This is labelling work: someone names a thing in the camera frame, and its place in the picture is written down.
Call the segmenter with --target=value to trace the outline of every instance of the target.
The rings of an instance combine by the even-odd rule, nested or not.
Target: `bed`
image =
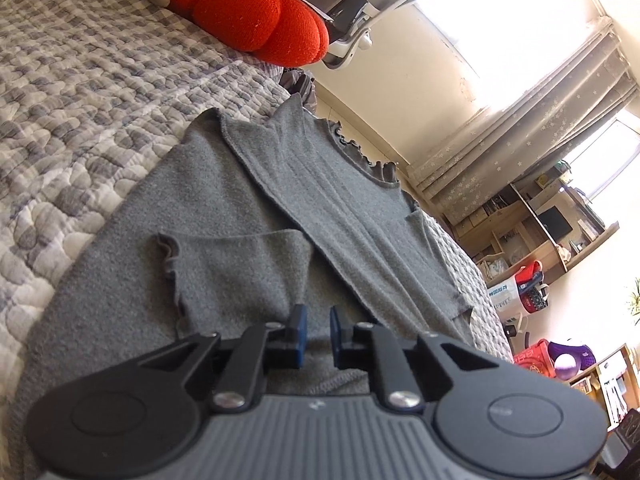
[[[145,0],[0,0],[0,416],[30,327],[129,191],[202,111],[268,118],[288,97],[279,76]],[[476,347],[510,360],[478,269],[427,226]]]

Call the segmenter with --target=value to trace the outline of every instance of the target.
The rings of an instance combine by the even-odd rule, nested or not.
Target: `sunlight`
[[[571,185],[594,199],[620,168],[630,164],[639,146],[638,134],[620,121],[605,126],[565,157],[574,178]]]
[[[419,0],[476,71],[485,101],[512,104],[587,37],[583,0]]]

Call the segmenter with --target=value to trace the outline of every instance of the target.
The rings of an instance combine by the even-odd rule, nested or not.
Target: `gray sweater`
[[[329,308],[398,335],[435,330],[471,344],[463,300],[400,189],[295,95],[264,125],[212,109],[130,193],[61,283],[28,343],[7,435],[17,476],[38,469],[21,436],[44,392],[190,332],[239,336],[308,306],[305,368],[275,392],[361,392],[332,367]]]

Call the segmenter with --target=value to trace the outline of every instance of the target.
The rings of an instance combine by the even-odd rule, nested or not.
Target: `red basket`
[[[548,345],[549,341],[541,339],[535,345],[514,355],[513,362],[527,370],[553,378],[556,376],[556,369],[546,349]]]

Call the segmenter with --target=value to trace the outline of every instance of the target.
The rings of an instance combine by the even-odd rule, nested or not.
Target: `red plush toy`
[[[322,59],[324,21],[299,0],[171,0],[169,8],[223,43],[286,67]]]

